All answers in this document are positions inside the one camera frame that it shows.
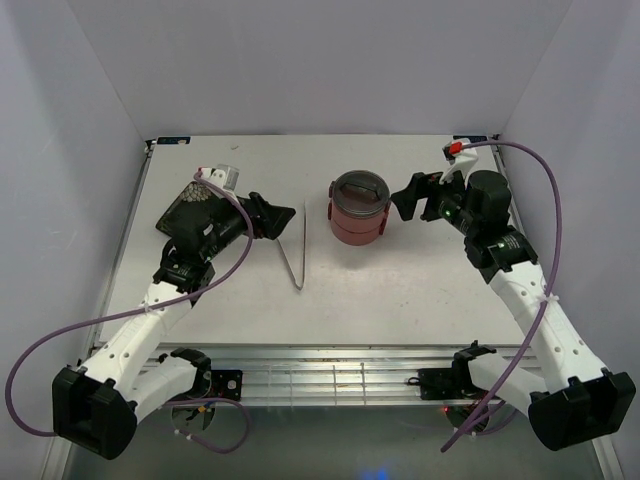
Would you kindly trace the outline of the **pink lunch bowl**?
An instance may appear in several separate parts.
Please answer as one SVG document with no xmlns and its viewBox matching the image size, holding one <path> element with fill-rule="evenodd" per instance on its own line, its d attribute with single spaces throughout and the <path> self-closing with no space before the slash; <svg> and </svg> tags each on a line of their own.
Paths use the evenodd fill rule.
<svg viewBox="0 0 640 480">
<path fill-rule="evenodd" d="M 330 224 L 333 235 L 341 242 L 351 246 L 364 246 L 372 243 L 380 237 L 385 230 L 386 224 L 382 223 L 369 231 L 349 231 L 337 223 Z"/>
<path fill-rule="evenodd" d="M 369 231 L 382 223 L 388 217 L 389 204 L 384 204 L 382 209 L 364 213 L 353 213 L 341 208 L 334 201 L 328 204 L 328 219 L 330 224 L 337 223 L 349 231 Z"/>
</svg>

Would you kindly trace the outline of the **metal serving tongs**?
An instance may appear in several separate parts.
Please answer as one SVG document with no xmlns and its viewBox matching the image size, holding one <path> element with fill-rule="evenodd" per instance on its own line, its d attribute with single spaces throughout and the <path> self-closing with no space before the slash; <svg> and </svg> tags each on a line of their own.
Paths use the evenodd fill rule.
<svg viewBox="0 0 640 480">
<path fill-rule="evenodd" d="M 284 246 L 280 240 L 276 241 L 276 245 L 289 281 L 293 288 L 301 293 L 306 284 L 307 274 L 308 208 L 306 200 L 301 206 L 299 225 L 300 231 L 296 245 Z"/>
</svg>

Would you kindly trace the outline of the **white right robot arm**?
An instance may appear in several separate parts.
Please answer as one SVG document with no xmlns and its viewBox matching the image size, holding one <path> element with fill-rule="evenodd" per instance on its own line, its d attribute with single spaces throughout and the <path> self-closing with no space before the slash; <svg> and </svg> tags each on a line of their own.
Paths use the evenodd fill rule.
<svg viewBox="0 0 640 480">
<path fill-rule="evenodd" d="M 391 196 L 404 221 L 418 201 L 424 221 L 442 219 L 464 236 L 465 253 L 504 302 L 529 340 L 540 369 L 520 368 L 497 390 L 525 414 L 541 443 L 552 451 L 617 432 L 636 394 L 625 372 L 613 373 L 590 350 L 548 285 L 527 238 L 509 223 L 511 192 L 504 176 L 479 170 L 469 177 L 441 172 L 412 176 Z"/>
</svg>

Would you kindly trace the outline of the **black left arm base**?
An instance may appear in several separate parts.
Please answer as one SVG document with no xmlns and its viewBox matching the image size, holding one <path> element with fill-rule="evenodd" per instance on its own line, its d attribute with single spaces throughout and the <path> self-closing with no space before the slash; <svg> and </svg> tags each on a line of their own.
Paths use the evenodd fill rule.
<svg viewBox="0 0 640 480">
<path fill-rule="evenodd" d="M 211 370 L 204 374 L 208 390 L 206 398 L 225 398 L 240 401 L 242 398 L 243 371 L 242 370 Z"/>
</svg>

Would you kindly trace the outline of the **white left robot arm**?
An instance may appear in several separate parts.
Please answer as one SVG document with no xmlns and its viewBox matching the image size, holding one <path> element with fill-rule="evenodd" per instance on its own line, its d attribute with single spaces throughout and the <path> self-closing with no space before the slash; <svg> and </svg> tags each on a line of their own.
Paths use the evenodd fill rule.
<svg viewBox="0 0 640 480">
<path fill-rule="evenodd" d="M 129 445 L 138 424 L 165 402 L 181 395 L 205 397 L 212 387 L 211 361 L 199 351 L 180 347 L 150 372 L 142 369 L 211 284 L 213 259 L 240 236 L 277 239 L 295 214 L 256 192 L 230 202 L 190 183 L 156 224 L 168 241 L 140 314 L 80 366 L 65 367 L 54 378 L 55 434 L 114 459 Z"/>
</svg>

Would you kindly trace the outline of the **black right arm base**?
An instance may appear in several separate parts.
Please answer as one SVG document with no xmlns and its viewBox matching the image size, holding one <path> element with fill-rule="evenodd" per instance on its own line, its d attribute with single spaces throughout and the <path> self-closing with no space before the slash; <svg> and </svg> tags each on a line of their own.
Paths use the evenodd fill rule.
<svg viewBox="0 0 640 480">
<path fill-rule="evenodd" d="M 460 400 L 478 398 L 482 390 L 464 385 L 452 368 L 423 368 L 417 371 L 421 400 Z"/>
</svg>

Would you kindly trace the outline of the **black floral rectangular plate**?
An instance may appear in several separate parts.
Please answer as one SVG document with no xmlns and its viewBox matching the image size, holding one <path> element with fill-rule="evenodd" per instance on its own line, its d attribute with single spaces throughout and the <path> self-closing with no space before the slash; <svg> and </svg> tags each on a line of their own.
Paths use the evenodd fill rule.
<svg viewBox="0 0 640 480">
<path fill-rule="evenodd" d="M 169 236 L 198 234 L 206 238 L 212 230 L 212 217 L 219 197 L 208 187 L 190 182 L 156 222 L 155 228 Z"/>
</svg>

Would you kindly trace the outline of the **blue table label right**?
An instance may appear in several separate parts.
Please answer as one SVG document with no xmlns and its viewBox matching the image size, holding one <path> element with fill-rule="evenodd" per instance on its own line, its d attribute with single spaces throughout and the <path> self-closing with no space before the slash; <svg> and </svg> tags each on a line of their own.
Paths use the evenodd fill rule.
<svg viewBox="0 0 640 480">
<path fill-rule="evenodd" d="M 488 140 L 487 136 L 484 135 L 479 135 L 479 136 L 473 136 L 473 135 L 454 135 L 452 136 L 453 141 L 468 141 L 469 143 L 480 143 L 480 142 L 485 142 Z"/>
</svg>

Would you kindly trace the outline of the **blue table label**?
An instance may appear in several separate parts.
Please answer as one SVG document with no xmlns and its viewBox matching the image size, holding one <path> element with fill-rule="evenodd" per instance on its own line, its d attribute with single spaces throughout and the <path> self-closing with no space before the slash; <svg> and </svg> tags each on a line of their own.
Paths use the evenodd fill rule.
<svg viewBox="0 0 640 480">
<path fill-rule="evenodd" d="M 454 135 L 452 136 L 453 141 L 468 141 L 469 143 L 480 143 L 480 142 L 485 142 L 488 140 L 487 136 L 484 135 L 479 135 L 479 136 L 473 136 L 473 135 Z"/>
<path fill-rule="evenodd" d="M 159 137 L 156 140 L 157 145 L 188 145 L 191 142 L 190 136 L 181 137 Z"/>
</svg>

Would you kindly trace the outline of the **blue table label left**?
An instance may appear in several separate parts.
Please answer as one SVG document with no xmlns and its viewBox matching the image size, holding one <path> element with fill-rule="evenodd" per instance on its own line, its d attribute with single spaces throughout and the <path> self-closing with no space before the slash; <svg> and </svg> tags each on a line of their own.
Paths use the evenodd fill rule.
<svg viewBox="0 0 640 480">
<path fill-rule="evenodd" d="M 188 145 L 191 142 L 190 136 L 181 137 L 159 137 L 156 140 L 157 145 Z"/>
</svg>

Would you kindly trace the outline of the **aluminium front rail frame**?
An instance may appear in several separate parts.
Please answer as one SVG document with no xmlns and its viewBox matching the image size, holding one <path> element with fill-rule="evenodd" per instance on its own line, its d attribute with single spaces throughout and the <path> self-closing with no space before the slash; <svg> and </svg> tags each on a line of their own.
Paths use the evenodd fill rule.
<svg viewBox="0 0 640 480">
<path fill-rule="evenodd" d="M 242 370 L 242 398 L 250 407 L 341 407 L 467 405 L 477 399 L 421 400 L 417 371 L 452 368 L 456 348 L 241 348 L 203 351 L 159 349 L 141 366 L 131 366 L 132 389 L 93 380 L 81 368 L 63 368 L 52 383 L 56 411 L 113 404 L 142 414 L 160 402 L 188 407 L 209 401 L 204 374 Z"/>
</svg>

